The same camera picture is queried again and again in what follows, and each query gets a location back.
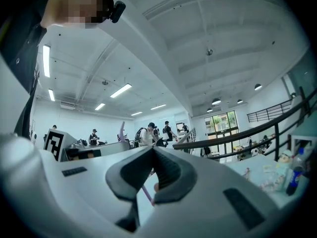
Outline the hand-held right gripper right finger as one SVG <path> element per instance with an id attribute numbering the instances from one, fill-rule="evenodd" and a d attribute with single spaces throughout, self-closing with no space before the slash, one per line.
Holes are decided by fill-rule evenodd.
<path id="1" fill-rule="evenodd" d="M 263 236 L 278 212 L 265 192 L 218 162 L 155 147 L 152 165 L 159 190 L 140 238 Z"/>

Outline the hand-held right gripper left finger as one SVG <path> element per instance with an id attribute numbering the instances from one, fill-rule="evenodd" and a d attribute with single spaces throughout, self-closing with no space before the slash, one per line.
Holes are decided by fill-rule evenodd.
<path id="1" fill-rule="evenodd" d="M 150 202 L 142 187 L 153 167 L 153 147 L 141 147 L 92 159 L 57 162 L 42 153 L 45 175 L 57 202 L 73 205 L 88 217 L 114 224 L 142 224 Z"/>

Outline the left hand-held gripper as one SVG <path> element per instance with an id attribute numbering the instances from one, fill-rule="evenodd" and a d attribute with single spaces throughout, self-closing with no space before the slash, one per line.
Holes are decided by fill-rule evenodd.
<path id="1" fill-rule="evenodd" d="M 89 146 L 86 140 L 77 140 L 67 132 L 54 129 L 48 131 L 44 144 L 44 150 L 51 152 L 58 162 L 107 156 L 129 149 L 130 145 L 126 141 L 101 146 Z"/>

